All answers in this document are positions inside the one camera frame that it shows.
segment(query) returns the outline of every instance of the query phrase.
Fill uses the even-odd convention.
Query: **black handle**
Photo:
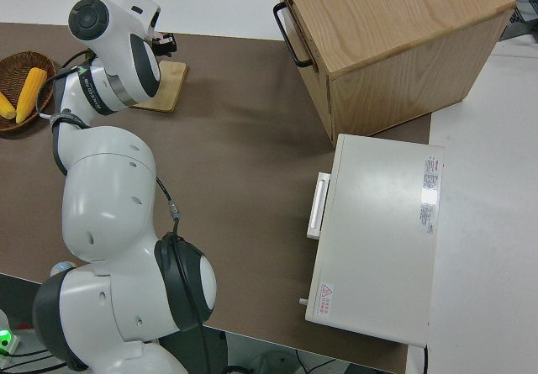
[[[275,15],[275,20],[277,21],[278,28],[280,29],[280,32],[282,33],[282,36],[284,37],[284,42],[286,42],[287,49],[289,50],[289,53],[292,55],[293,61],[297,65],[297,67],[309,67],[314,64],[314,62],[311,59],[308,59],[306,61],[300,61],[297,58],[297,55],[295,54],[295,50],[293,50],[292,43],[289,41],[289,38],[287,37],[286,31],[284,30],[284,26],[282,25],[282,22],[280,21],[280,18],[278,17],[278,12],[284,8],[287,8],[286,2],[281,2],[277,4],[272,9],[272,13]]]

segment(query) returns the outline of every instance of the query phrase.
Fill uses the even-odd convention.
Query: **white handle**
[[[318,182],[316,183],[312,211],[310,212],[309,229],[306,234],[307,237],[313,240],[319,240],[321,233],[321,223],[325,211],[325,200],[327,199],[327,191],[329,190],[329,181],[330,174],[318,173]]]

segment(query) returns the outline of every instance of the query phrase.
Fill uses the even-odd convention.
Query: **white box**
[[[426,346],[443,154],[339,135],[308,321]]]

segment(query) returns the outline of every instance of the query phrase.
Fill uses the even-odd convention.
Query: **brown tabletop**
[[[84,49],[64,26],[0,24],[0,57],[35,50],[56,64]],[[384,371],[407,346],[304,319],[317,243],[306,237],[318,171],[334,150],[283,42],[177,35],[189,71],[174,113],[129,109],[96,124],[137,134],[182,212],[180,234],[212,262],[208,326]],[[427,143],[430,117],[380,137]],[[75,261],[61,237],[64,177],[48,123],[0,139],[0,271],[42,282]],[[158,236],[171,229],[156,192]]]

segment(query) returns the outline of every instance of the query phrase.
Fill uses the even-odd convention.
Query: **green light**
[[[11,342],[11,332],[7,329],[0,330],[0,345],[5,347],[9,345],[9,342]]]

